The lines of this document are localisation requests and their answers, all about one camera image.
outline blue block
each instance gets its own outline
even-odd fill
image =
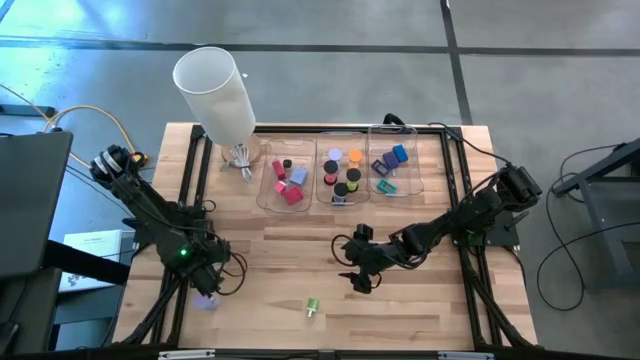
[[[407,156],[407,152],[404,150],[404,146],[402,145],[394,146],[393,153],[396,154],[396,158],[398,159],[399,162],[405,162],[409,160],[409,157]]]
[[[391,151],[389,151],[388,153],[384,153],[382,155],[382,158],[384,159],[384,162],[387,164],[387,167],[391,170],[400,166],[400,163],[398,163],[398,159],[396,159],[396,156],[393,155]]]
[[[302,186],[307,181],[307,170],[303,168],[295,168],[293,174],[289,177],[289,182]]]

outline small green object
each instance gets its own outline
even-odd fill
[[[307,316],[311,317],[311,315],[313,315],[314,312],[318,311],[318,299],[316,298],[309,298],[309,300],[307,300]]]
[[[378,190],[380,190],[383,194],[395,194],[398,190],[392,183],[388,182],[385,179],[380,179],[377,186]]]

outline black monitor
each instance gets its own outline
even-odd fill
[[[0,138],[0,278],[42,263],[73,135]]]

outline yellow cable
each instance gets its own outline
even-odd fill
[[[59,113],[55,114],[53,117],[49,118],[47,117],[47,115],[45,115],[37,106],[35,106],[31,101],[25,99],[22,95],[18,94],[17,92],[11,90],[10,88],[8,88],[7,86],[0,84],[0,87],[4,88],[5,90],[7,90],[8,92],[12,93],[13,95],[17,96],[18,98],[22,99],[22,101],[26,102],[27,104],[31,105],[32,108],[34,108],[46,121],[46,124],[44,125],[44,128],[42,130],[42,132],[47,132],[47,130],[49,129],[49,125],[51,125],[52,127],[55,127],[56,124],[60,121],[60,119],[70,113],[71,111],[74,110],[78,110],[78,109],[90,109],[90,110],[95,110],[103,115],[105,115],[106,117],[108,117],[109,119],[111,119],[116,126],[118,126],[118,128],[120,129],[120,132],[122,133],[122,136],[124,137],[125,141],[127,142],[127,144],[129,145],[129,148],[131,150],[132,153],[135,152],[135,148],[133,146],[133,143],[131,142],[131,139],[129,138],[129,135],[127,134],[127,132],[124,130],[124,128],[122,127],[122,125],[120,124],[120,121],[118,121],[118,119],[116,119],[115,116],[109,114],[108,112],[104,111],[103,109],[97,107],[97,106],[92,106],[92,105],[77,105],[77,106],[73,106],[70,107],[66,110],[62,110]],[[91,165],[89,165],[86,161],[80,159],[76,154],[74,154],[73,152],[71,152],[69,154],[69,156],[71,156],[74,160],[76,160],[77,162],[79,162],[80,164],[82,164],[84,167],[91,169]]]

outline pink block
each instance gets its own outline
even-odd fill
[[[282,195],[289,205],[293,205],[303,198],[302,190],[297,186],[287,189]]]
[[[282,163],[280,162],[280,160],[272,162],[271,166],[273,167],[273,172],[276,173],[278,180],[284,180],[287,178],[287,174],[285,174],[284,167],[282,167]]]
[[[284,193],[285,190],[287,190],[287,184],[285,184],[282,181],[278,181],[278,183],[276,184],[276,186],[273,187],[279,194]]]

